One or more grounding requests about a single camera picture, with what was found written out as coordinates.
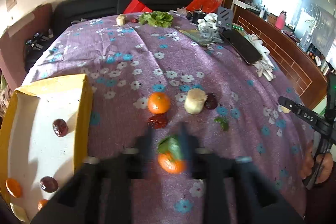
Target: purple floral tablecloth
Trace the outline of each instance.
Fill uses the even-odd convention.
[[[228,158],[251,156],[292,206],[305,211],[305,189],[298,171],[312,129],[277,103],[283,95],[301,102],[292,85],[276,66],[276,79],[258,77],[231,46],[202,49],[180,29],[196,26],[175,14],[171,28],[130,23],[116,25],[116,16],[69,27],[28,73],[29,83],[46,77],[86,73],[94,91],[88,154],[110,157],[133,144],[145,132],[148,97],[165,92],[171,98],[166,128],[156,130],[153,149],[179,122],[200,144]],[[198,115],[184,110],[188,90],[216,94],[218,107]],[[229,131],[214,118],[225,116]],[[187,174],[170,175],[155,161],[148,180],[132,182],[134,223],[201,223],[206,182]],[[233,186],[226,184],[230,211]]]

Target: wooden shelf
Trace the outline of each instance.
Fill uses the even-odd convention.
[[[234,23],[257,35],[288,77],[303,103],[313,109],[325,96],[327,79],[315,62],[288,36],[257,15],[235,5]]]

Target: white cloth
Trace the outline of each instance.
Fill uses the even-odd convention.
[[[269,54],[269,50],[263,46],[263,41],[260,40],[255,34],[248,34],[245,36],[245,38],[262,55],[262,60],[257,61],[255,64],[253,64],[257,68],[258,76],[261,77],[262,75],[264,75],[268,81],[273,80],[275,78],[275,75],[272,74],[272,72],[275,67],[267,56]]]

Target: plastic container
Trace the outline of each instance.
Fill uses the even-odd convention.
[[[275,27],[278,28],[279,30],[282,30],[283,27],[285,26],[286,17],[287,17],[286,12],[282,11],[278,16],[277,21],[275,22]]]

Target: lettuce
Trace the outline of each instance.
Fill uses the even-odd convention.
[[[150,26],[153,27],[164,27],[168,28],[171,26],[174,17],[167,12],[157,12],[143,13],[140,16],[139,22],[141,25],[148,22]]]

